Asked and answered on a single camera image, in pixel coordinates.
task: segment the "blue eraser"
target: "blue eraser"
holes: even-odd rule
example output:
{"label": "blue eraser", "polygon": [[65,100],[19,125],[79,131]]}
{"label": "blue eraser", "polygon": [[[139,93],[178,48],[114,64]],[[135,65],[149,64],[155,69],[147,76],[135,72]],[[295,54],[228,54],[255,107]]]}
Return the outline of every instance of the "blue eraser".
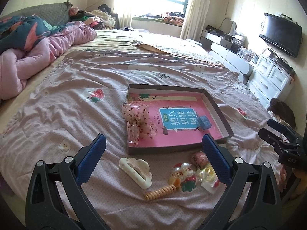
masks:
{"label": "blue eraser", "polygon": [[200,116],[197,118],[197,126],[203,130],[210,129],[212,124],[206,116]]}

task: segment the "dresser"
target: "dresser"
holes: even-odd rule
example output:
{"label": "dresser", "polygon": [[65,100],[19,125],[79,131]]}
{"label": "dresser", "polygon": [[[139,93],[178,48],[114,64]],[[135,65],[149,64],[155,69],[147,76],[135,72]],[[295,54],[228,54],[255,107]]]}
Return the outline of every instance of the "dresser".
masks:
{"label": "dresser", "polygon": [[261,55],[246,84],[268,109],[272,98],[284,101],[294,86],[294,79],[277,63]]}
{"label": "dresser", "polygon": [[216,60],[224,64],[229,70],[239,73],[238,79],[246,84],[250,74],[252,73],[253,66],[250,65],[245,59],[241,56],[231,52],[226,47],[223,47],[216,42],[210,42],[210,49],[208,52],[212,55]]}

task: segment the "white claw clip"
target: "white claw clip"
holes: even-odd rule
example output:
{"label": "white claw clip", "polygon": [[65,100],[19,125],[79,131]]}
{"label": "white claw clip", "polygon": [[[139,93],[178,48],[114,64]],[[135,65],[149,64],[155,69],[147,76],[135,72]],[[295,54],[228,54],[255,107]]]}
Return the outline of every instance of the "white claw clip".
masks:
{"label": "white claw clip", "polygon": [[121,158],[119,167],[125,171],[142,189],[147,189],[151,186],[152,174],[149,172],[149,165],[142,159]]}

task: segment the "wall-mounted tv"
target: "wall-mounted tv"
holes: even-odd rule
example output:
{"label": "wall-mounted tv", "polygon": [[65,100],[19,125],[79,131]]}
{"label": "wall-mounted tv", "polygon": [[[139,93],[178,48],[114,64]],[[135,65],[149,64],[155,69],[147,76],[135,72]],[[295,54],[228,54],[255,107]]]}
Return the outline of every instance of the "wall-mounted tv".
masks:
{"label": "wall-mounted tv", "polygon": [[297,57],[302,43],[302,27],[285,18],[265,13],[260,37],[289,56]]}

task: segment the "curtain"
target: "curtain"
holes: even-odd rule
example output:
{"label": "curtain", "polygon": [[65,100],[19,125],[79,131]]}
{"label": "curtain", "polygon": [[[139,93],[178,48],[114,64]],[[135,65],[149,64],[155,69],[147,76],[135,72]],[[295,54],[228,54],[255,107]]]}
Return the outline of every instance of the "curtain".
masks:
{"label": "curtain", "polygon": [[118,14],[119,27],[131,27],[134,3],[135,0],[114,0],[114,12]]}
{"label": "curtain", "polygon": [[187,13],[181,29],[181,39],[200,40],[209,9],[209,2],[210,0],[189,0]]}

